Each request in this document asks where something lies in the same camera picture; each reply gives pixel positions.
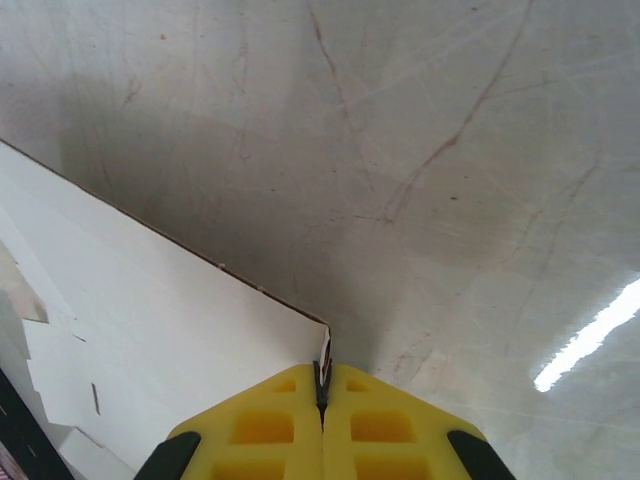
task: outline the scratched surface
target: scratched surface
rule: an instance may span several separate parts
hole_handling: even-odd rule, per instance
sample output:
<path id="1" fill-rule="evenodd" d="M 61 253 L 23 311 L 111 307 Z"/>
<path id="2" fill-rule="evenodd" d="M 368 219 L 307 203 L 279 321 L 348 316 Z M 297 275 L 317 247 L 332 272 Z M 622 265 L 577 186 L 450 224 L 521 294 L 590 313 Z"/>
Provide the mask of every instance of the scratched surface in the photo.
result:
<path id="1" fill-rule="evenodd" d="M 518 478 L 631 478 L 639 35 L 634 0 L 0 0 L 0 138 L 326 318 Z"/>

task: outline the white paper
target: white paper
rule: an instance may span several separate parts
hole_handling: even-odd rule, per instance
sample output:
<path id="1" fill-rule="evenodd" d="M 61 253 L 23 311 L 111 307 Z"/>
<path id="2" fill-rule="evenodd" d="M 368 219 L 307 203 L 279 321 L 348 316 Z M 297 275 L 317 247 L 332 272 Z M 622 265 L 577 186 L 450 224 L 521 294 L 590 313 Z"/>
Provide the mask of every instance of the white paper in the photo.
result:
<path id="1" fill-rule="evenodd" d="M 84 342 L 46 323 L 24 320 L 23 327 L 29 374 L 47 419 L 58 425 L 82 424 L 94 410 Z"/>
<path id="2" fill-rule="evenodd" d="M 58 453 L 90 480 L 130 480 L 135 472 L 106 448 L 94 443 L 78 429 L 73 429 Z"/>
<path id="3" fill-rule="evenodd" d="M 177 423 L 320 358 L 325 325 L 3 144 L 0 238 L 64 319 L 46 327 L 85 341 L 84 373 L 72 366 L 75 352 L 49 365 L 34 358 L 37 382 L 69 372 L 94 384 L 100 415 L 83 413 L 74 426 L 134 469 Z M 56 414 L 86 404 L 84 384 L 47 388 L 43 402 L 55 402 Z"/>

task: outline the black rubber pad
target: black rubber pad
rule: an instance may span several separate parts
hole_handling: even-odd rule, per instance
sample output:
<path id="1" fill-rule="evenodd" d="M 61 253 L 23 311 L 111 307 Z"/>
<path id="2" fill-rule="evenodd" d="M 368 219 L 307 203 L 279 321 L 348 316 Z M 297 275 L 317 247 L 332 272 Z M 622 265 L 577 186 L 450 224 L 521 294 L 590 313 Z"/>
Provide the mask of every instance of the black rubber pad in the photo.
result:
<path id="1" fill-rule="evenodd" d="M 496 451 L 484 440 L 460 430 L 447 434 L 471 480 L 515 480 Z"/>
<path id="2" fill-rule="evenodd" d="M 180 480 L 198 448 L 200 434 L 181 433 L 156 447 L 134 480 Z"/>

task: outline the rectangular cutout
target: rectangular cutout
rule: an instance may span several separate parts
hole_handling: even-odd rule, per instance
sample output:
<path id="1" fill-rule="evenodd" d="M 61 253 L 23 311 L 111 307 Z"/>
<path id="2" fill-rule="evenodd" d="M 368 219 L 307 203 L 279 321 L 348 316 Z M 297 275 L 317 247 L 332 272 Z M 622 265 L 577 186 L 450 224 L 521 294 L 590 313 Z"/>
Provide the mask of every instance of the rectangular cutout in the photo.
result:
<path id="1" fill-rule="evenodd" d="M 293 418 L 284 412 L 241 413 L 231 435 L 231 443 L 234 445 L 291 442 L 293 442 Z"/>
<path id="2" fill-rule="evenodd" d="M 277 393 L 295 392 L 296 381 L 293 378 L 290 378 L 286 382 L 283 382 L 280 385 L 278 385 L 273 391 Z"/>
<path id="3" fill-rule="evenodd" d="M 411 421 L 402 412 L 364 411 L 351 416 L 351 440 L 355 442 L 413 443 Z"/>
<path id="4" fill-rule="evenodd" d="M 356 457 L 357 480 L 430 480 L 421 458 Z"/>
<path id="5" fill-rule="evenodd" d="M 283 480 L 284 462 L 221 463 L 211 480 Z"/>
<path id="6" fill-rule="evenodd" d="M 369 387 L 357 380 L 347 380 L 347 392 L 368 392 Z"/>

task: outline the yellow foam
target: yellow foam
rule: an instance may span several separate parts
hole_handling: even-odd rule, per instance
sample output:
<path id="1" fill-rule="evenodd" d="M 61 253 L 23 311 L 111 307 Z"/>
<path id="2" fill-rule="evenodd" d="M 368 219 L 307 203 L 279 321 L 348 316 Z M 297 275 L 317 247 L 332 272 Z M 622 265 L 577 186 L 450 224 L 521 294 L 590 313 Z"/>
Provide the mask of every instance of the yellow foam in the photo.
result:
<path id="1" fill-rule="evenodd" d="M 313 367 L 275 375 L 176 427 L 202 439 L 181 480 L 320 480 Z"/>
<path id="2" fill-rule="evenodd" d="M 326 480 L 469 480 L 447 439 L 473 425 L 355 368 L 334 366 L 324 417 Z"/>

